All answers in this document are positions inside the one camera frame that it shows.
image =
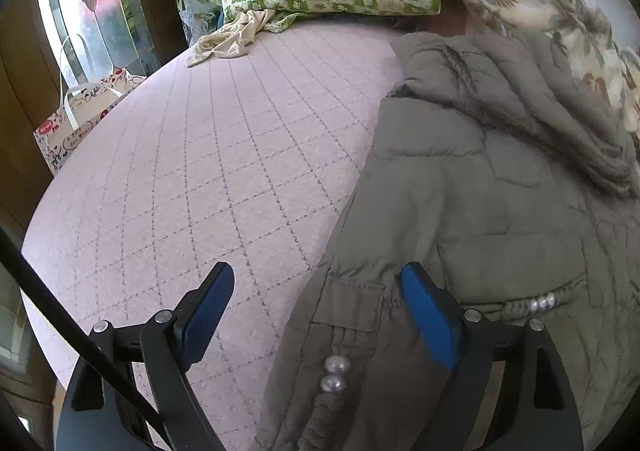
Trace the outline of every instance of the black cable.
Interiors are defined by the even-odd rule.
[[[149,425],[168,442],[160,414],[147,402],[133,384],[124,377],[106,355],[89,339],[76,324],[66,309],[53,296],[29,263],[20,254],[9,236],[0,226],[0,264],[15,279],[33,304],[49,320],[71,347],[95,370],[113,389],[127,399],[140,412]]]

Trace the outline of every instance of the bed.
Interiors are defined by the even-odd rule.
[[[260,34],[248,56],[178,56],[78,147],[31,222],[24,255],[79,325],[145,322],[228,261],[236,290],[188,373],[228,449],[255,434],[295,298],[360,174],[402,33],[357,17]],[[63,386],[77,354],[25,298]],[[152,401],[143,368],[141,389]]]

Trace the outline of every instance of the red label on bag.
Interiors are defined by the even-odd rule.
[[[53,128],[53,121],[51,119],[47,119],[38,128],[38,133],[43,136],[48,134],[51,131],[51,128]]]

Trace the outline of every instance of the white bag handle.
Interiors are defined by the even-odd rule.
[[[84,47],[84,53],[86,54],[87,63],[89,63],[89,70],[91,72],[94,72],[95,68],[94,68],[94,60],[92,59],[91,54],[89,53],[89,49],[86,46],[86,41],[84,40],[84,38],[82,36],[80,36],[80,34],[71,34],[71,35],[67,36],[65,41],[62,42],[62,47],[60,47],[60,55],[58,56],[58,66],[60,67],[60,109],[64,109],[65,110],[66,116],[69,119],[69,123],[71,124],[71,127],[74,129],[74,131],[76,131],[76,130],[78,130],[80,128],[80,125],[78,124],[78,121],[76,120],[76,117],[74,116],[73,110],[71,109],[71,105],[69,105],[69,99],[68,99],[69,94],[73,94],[73,92],[78,92],[79,90],[82,90],[82,89],[86,88],[87,86],[99,86],[99,87],[106,88],[107,90],[110,90],[111,92],[116,94],[117,97],[121,97],[124,94],[122,92],[118,92],[116,89],[111,88],[108,85],[105,85],[103,82],[86,83],[86,84],[82,84],[82,85],[76,85],[74,87],[69,88],[66,91],[66,93],[63,92],[63,87],[62,87],[62,53],[64,52],[64,48],[65,48],[66,42],[71,40],[71,36],[77,36],[78,38],[80,38],[80,41],[82,41],[82,47]]]

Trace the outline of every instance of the floral blanket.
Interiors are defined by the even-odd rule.
[[[464,0],[489,28],[508,36],[513,27],[541,30],[564,52],[572,73],[612,108],[638,147],[640,59],[613,40],[605,13],[585,0]]]

